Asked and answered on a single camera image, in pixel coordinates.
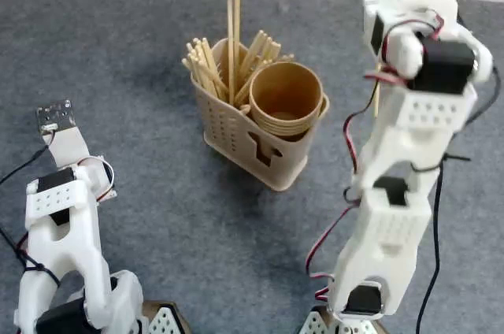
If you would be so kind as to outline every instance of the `bamboo skewer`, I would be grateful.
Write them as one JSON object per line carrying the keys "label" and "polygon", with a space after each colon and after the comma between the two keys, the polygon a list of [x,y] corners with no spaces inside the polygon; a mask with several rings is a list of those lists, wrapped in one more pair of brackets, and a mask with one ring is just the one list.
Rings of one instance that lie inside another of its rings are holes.
{"label": "bamboo skewer", "polygon": [[235,57],[233,42],[233,2],[228,0],[228,72],[229,72],[229,104],[235,101]]}
{"label": "bamboo skewer", "polygon": [[234,42],[234,53],[233,57],[235,58],[235,78],[236,80],[238,79],[238,71],[239,71],[239,40],[240,40],[240,11],[241,11],[241,0],[235,0],[235,5],[234,5],[234,13],[233,13],[233,19],[235,20],[235,24],[233,26],[234,29],[234,35],[233,35],[233,42]]}

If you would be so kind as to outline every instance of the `black wire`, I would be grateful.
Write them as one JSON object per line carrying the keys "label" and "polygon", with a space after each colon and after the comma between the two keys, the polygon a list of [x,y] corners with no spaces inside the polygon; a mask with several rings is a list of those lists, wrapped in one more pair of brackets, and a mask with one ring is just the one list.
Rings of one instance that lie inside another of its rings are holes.
{"label": "black wire", "polygon": [[[467,25],[465,24],[465,21],[460,13],[457,16],[457,20],[460,25],[463,25],[464,27],[467,28]],[[478,108],[471,114],[471,116],[469,116],[469,119],[467,119],[467,121],[465,122],[464,128],[467,128],[474,121],[478,120],[481,116],[483,116],[484,113],[486,113],[495,104],[495,102],[497,102],[497,99],[500,96],[502,90],[502,78],[501,73],[496,65],[494,65],[492,73],[494,74],[494,80],[495,80],[494,92],[492,93],[491,97],[480,108]]]}
{"label": "black wire", "polygon": [[427,302],[429,297],[431,297],[432,289],[434,289],[435,281],[438,278],[439,271],[441,270],[441,257],[439,256],[439,201],[441,200],[441,190],[443,189],[443,163],[439,164],[439,176],[438,183],[435,187],[435,199],[434,199],[434,207],[433,207],[433,218],[432,218],[432,226],[434,229],[434,255],[435,255],[435,270],[432,275],[431,283],[428,285],[427,292],[425,292],[424,301],[422,302],[422,306],[420,308],[420,312],[418,312],[417,318],[417,334],[420,334],[420,326],[422,323],[422,317],[424,316],[425,307],[427,306]]}
{"label": "black wire", "polygon": [[[36,161],[37,159],[40,158],[40,156],[42,154],[44,154],[44,152],[48,149],[49,147],[47,145],[45,145],[43,148],[37,150],[32,156],[31,158],[26,161],[23,165],[19,166],[19,167],[16,167],[13,171],[11,171],[10,173],[8,173],[7,175],[5,175],[3,178],[0,179],[0,186],[2,184],[4,184],[11,176],[13,176],[14,174],[16,174],[17,172],[21,171],[22,169],[24,169],[25,167],[29,166],[31,163],[33,163],[34,161]],[[24,261],[23,259],[21,258],[21,256],[19,255],[18,253],[18,249],[17,249],[17,245],[16,245],[16,242],[14,241],[13,237],[10,236],[10,234],[6,231],[6,229],[4,228],[4,226],[2,224],[0,224],[0,234],[2,235],[2,237],[4,238],[4,240],[7,242],[7,244],[9,245],[9,247],[11,249],[13,249],[14,253],[16,254],[17,258],[20,259],[21,261],[21,264],[24,265]]]}
{"label": "black wire", "polygon": [[[50,141],[50,144],[54,141],[54,133],[53,137]],[[29,160],[27,160],[24,164],[21,166],[16,167],[13,171],[5,175],[3,178],[0,179],[0,186],[5,183],[11,176],[16,174],[17,172],[21,171],[25,167],[29,166],[31,163],[35,162],[37,159],[39,159],[42,154],[46,152],[47,149],[49,149],[49,145],[45,145],[41,149],[37,150]],[[7,232],[7,230],[4,228],[2,224],[0,224],[0,234],[4,238],[4,240],[7,242],[9,247],[14,251],[14,254],[16,255],[16,258],[20,261],[21,265],[24,267],[24,271],[43,271],[44,273],[47,273],[51,277],[51,279],[54,280],[54,283],[59,287],[61,282],[60,280],[54,275],[54,273],[50,270],[47,269],[42,263],[38,263],[35,259],[30,257],[26,251],[21,250],[20,248],[17,247],[16,242],[13,240],[13,237]],[[33,266],[27,267],[27,261],[32,263]]]}

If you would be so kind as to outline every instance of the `red wire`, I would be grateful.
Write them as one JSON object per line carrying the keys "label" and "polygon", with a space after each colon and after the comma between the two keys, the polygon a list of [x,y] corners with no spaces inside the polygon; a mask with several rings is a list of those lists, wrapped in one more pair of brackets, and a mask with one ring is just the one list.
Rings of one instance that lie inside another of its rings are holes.
{"label": "red wire", "polygon": [[375,83],[375,87],[372,90],[371,98],[369,99],[368,104],[360,111],[352,113],[349,117],[346,118],[345,123],[343,124],[343,135],[345,136],[346,145],[348,146],[348,151],[350,152],[350,157],[352,158],[354,173],[357,172],[357,151],[355,150],[354,141],[352,141],[352,137],[350,135],[350,122],[354,117],[359,116],[368,110],[368,108],[371,106],[372,100],[374,99],[377,87],[378,81]]}
{"label": "red wire", "polygon": [[[318,249],[322,246],[322,243],[328,238],[329,234],[332,232],[332,229],[335,228],[335,226],[347,215],[348,212],[350,212],[353,208],[356,208],[358,205],[354,204],[346,208],[338,218],[322,233],[322,236],[315,242],[315,244],[312,246],[311,250],[309,251],[308,255],[306,256],[306,261],[305,261],[305,270],[306,274],[312,278],[312,279],[320,279],[323,277],[328,277],[331,280],[334,280],[334,276],[330,273],[311,273],[309,271],[309,266],[312,262],[313,256],[316,254]],[[324,295],[324,293],[329,292],[329,287],[322,288],[321,290],[315,292],[315,299],[319,301],[328,301],[328,297]]]}
{"label": "red wire", "polygon": [[335,228],[335,226],[347,215],[347,213],[352,210],[353,208],[357,207],[357,205],[352,205],[346,208],[340,215],[339,217],[331,224],[327,229],[325,229],[324,233],[322,233],[322,236],[315,242],[315,244],[312,246],[310,249],[308,255],[306,255],[306,260],[305,260],[305,271],[306,274],[312,278],[312,279],[320,279],[322,277],[329,277],[331,279],[334,279],[334,276],[330,273],[311,273],[309,271],[309,265],[312,262],[313,256],[315,253],[318,251],[318,249],[322,246],[322,243],[328,238],[329,234],[331,234],[332,229]]}
{"label": "red wire", "polygon": [[328,301],[328,297],[324,293],[329,292],[329,287],[322,288],[315,292],[315,299],[318,301]]}

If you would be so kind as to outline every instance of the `cup rim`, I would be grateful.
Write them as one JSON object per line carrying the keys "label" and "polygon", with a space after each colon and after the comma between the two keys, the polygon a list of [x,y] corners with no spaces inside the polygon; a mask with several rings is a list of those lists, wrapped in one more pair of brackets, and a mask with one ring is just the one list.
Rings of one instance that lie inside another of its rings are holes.
{"label": "cup rim", "polygon": [[[252,94],[252,87],[254,86],[255,84],[255,81],[258,77],[258,75],[263,72],[264,70],[268,69],[268,68],[272,68],[272,67],[275,67],[277,65],[282,65],[282,64],[289,64],[289,65],[296,65],[296,66],[299,66],[301,68],[304,68],[305,70],[307,70],[310,74],[312,74],[312,76],[315,78],[315,80],[317,81],[317,84],[318,84],[318,87],[319,87],[319,91],[321,93],[321,96],[318,100],[318,103],[317,103],[317,106],[312,109],[307,115],[303,116],[303,117],[300,117],[299,119],[294,119],[294,120],[284,120],[284,119],[277,119],[276,117],[274,116],[271,116],[269,114],[267,114],[265,111],[263,111],[261,109],[261,107],[257,104],[257,102],[255,101],[254,99],[254,96]],[[250,108],[251,109],[256,109],[257,111],[259,111],[259,113],[261,113],[261,115],[264,115],[265,117],[267,117],[268,119],[272,119],[273,121],[276,121],[277,123],[284,123],[284,124],[297,124],[297,123],[302,123],[304,121],[306,121],[306,118],[307,117],[311,117],[313,116],[313,113],[314,112],[317,112],[318,110],[320,110],[320,108],[322,107],[322,103],[324,101],[324,89],[322,88],[322,82],[321,80],[319,79],[318,75],[311,69],[309,68],[308,66],[305,66],[303,64],[300,64],[299,62],[293,62],[293,61],[280,61],[280,62],[275,62],[271,65],[266,65],[264,68],[261,68],[260,70],[258,70],[255,75],[252,77],[252,81],[250,82],[250,86],[249,86],[249,101],[250,101]]]}

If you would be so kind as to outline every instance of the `cable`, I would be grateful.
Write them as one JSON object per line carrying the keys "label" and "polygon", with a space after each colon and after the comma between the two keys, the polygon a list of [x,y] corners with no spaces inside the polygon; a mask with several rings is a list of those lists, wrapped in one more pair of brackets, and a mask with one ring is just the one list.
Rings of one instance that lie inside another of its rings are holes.
{"label": "cable", "polygon": [[443,174],[444,174],[443,162],[441,162],[439,164],[438,182],[435,187],[435,199],[434,199],[433,218],[432,218],[432,226],[434,229],[435,270],[434,274],[432,275],[431,282],[428,285],[427,292],[425,292],[425,297],[424,301],[422,302],[420,312],[418,312],[416,334],[420,334],[420,326],[422,323],[422,317],[424,316],[425,307],[427,306],[429,297],[431,297],[432,289],[434,289],[434,285],[438,278],[439,271],[441,270],[441,257],[439,256],[439,201],[441,200],[441,190],[443,189]]}
{"label": "cable", "polygon": [[306,275],[308,275],[312,279],[321,279],[328,277],[331,280],[334,280],[334,276],[330,273],[311,273],[309,271],[309,266],[311,264],[311,261],[313,259],[313,256],[316,254],[318,249],[322,246],[322,243],[328,238],[329,234],[331,234],[332,229],[335,228],[335,226],[347,215],[348,212],[350,212],[353,208],[356,208],[357,205],[351,205],[348,208],[346,208],[336,220],[329,225],[327,229],[325,229],[324,233],[322,233],[322,236],[315,242],[315,244],[312,246],[310,249],[308,255],[306,255],[306,260],[305,260],[305,271]]}
{"label": "cable", "polygon": [[[37,150],[31,157],[28,159],[25,163],[23,163],[21,166],[16,167],[13,171],[5,175],[3,178],[0,179],[0,186],[4,184],[8,179],[10,179],[14,174],[18,173],[25,167],[31,165],[33,162],[35,162],[37,159],[39,159],[42,154],[46,152],[47,149],[49,149],[49,146],[51,143],[53,143],[55,137],[55,133],[53,132],[53,135],[51,137],[51,140],[49,142],[49,145],[44,145],[41,149]],[[14,239],[10,236],[10,234],[7,232],[6,228],[2,224],[0,224],[0,235],[4,238],[4,240],[7,242],[9,247],[14,251],[14,254],[16,254],[17,258],[20,260],[21,264],[24,265],[24,260],[20,257],[19,252],[17,251],[17,244],[14,242]]]}
{"label": "cable", "polygon": [[80,165],[82,162],[86,161],[87,159],[96,159],[98,161],[100,161],[105,167],[107,167],[110,171],[110,183],[109,183],[109,187],[105,190],[105,192],[103,192],[100,196],[98,196],[96,198],[96,201],[99,202],[101,201],[109,192],[112,191],[113,189],[113,184],[114,184],[114,181],[116,179],[116,175],[113,171],[113,167],[111,166],[110,163],[108,163],[105,159],[101,159],[100,157],[96,157],[94,155],[88,155],[87,157],[84,157],[82,158],[80,161],[77,162],[77,165]]}
{"label": "cable", "polygon": [[[468,28],[460,13],[458,14],[457,19],[460,25]],[[483,105],[481,105],[480,108],[478,108],[471,114],[471,116],[469,116],[469,119],[467,119],[467,121],[465,122],[464,129],[471,125],[474,121],[478,120],[481,116],[483,116],[484,113],[486,113],[495,104],[495,102],[497,102],[497,99],[500,96],[502,90],[502,78],[500,71],[495,64],[492,68],[492,74],[494,75],[495,80],[494,92],[492,93],[491,97]]]}
{"label": "cable", "polygon": [[395,74],[391,74],[389,72],[382,72],[382,71],[369,71],[366,72],[364,75],[364,79],[366,80],[378,80],[379,82],[384,82],[386,84],[390,84],[392,86],[405,86],[406,81],[401,78],[400,76],[397,76]]}
{"label": "cable", "polygon": [[387,33],[384,36],[383,45],[381,47],[381,58],[384,61],[384,63],[387,64],[388,36],[392,33],[392,31],[394,31],[398,27],[401,27],[401,26],[406,25],[406,24],[412,24],[412,23],[425,24],[425,25],[429,26],[433,30],[433,32],[431,34],[431,37],[434,38],[434,39],[437,38],[438,34],[441,32],[441,30],[444,27],[444,19],[435,10],[430,9],[429,11],[432,11],[432,12],[435,13],[435,18],[439,22],[439,24],[437,25],[437,27],[434,24],[429,23],[429,22],[427,22],[425,20],[408,19],[408,20],[400,21],[400,22],[392,25],[387,30]]}
{"label": "cable", "polygon": [[[11,176],[16,174],[17,172],[21,171],[25,167],[29,166],[31,163],[36,161],[37,159],[42,156],[42,154],[45,153],[47,149],[49,149],[50,145],[54,141],[55,137],[55,132],[52,133],[52,137],[50,139],[50,142],[48,145],[45,145],[43,148],[37,150],[31,158],[26,161],[23,165],[16,167],[13,171],[5,175],[3,178],[0,179],[0,185],[2,185],[4,182],[6,182]],[[25,250],[21,250],[20,246],[22,246],[23,242],[28,238],[28,234],[25,234],[23,238],[18,242],[15,243],[13,238],[10,236],[10,234],[6,231],[6,229],[3,227],[3,225],[0,224],[0,234],[4,238],[4,240],[7,242],[9,247],[13,250],[14,254],[16,255],[16,258],[20,261],[21,265],[24,267],[24,271],[43,271],[47,273],[56,283],[56,285],[59,287],[60,286],[60,280],[54,275],[54,273],[50,270],[47,269],[42,263],[38,263],[35,259],[30,257],[28,253]],[[32,267],[27,267],[27,261],[32,263]]]}
{"label": "cable", "polygon": [[345,136],[346,145],[348,146],[348,151],[350,152],[350,157],[352,158],[352,164],[354,165],[354,173],[357,172],[357,151],[355,150],[354,141],[350,135],[350,122],[356,116],[363,114],[372,104],[372,100],[374,99],[376,89],[378,88],[378,81],[375,83],[375,87],[372,89],[371,98],[368,101],[368,104],[361,109],[360,111],[352,113],[349,117],[346,118],[345,123],[343,124],[343,135]]}

